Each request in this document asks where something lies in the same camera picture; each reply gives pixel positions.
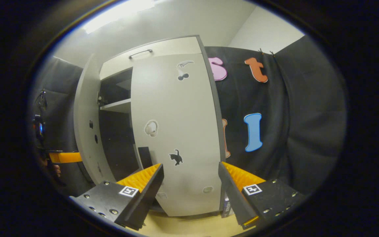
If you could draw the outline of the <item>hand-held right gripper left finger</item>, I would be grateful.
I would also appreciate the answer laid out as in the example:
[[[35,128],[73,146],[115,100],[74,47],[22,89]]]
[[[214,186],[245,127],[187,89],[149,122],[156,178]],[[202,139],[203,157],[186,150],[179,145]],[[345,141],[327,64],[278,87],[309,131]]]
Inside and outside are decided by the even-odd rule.
[[[70,200],[101,222],[140,230],[164,180],[159,163],[117,181],[101,181]]]

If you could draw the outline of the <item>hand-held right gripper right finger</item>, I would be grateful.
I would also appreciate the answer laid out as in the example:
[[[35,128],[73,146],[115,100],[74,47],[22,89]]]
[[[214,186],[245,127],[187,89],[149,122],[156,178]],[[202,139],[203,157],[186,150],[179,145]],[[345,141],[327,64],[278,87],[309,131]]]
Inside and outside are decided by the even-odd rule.
[[[268,227],[306,199],[280,179],[264,180],[226,162],[219,163],[218,175],[242,228]]]

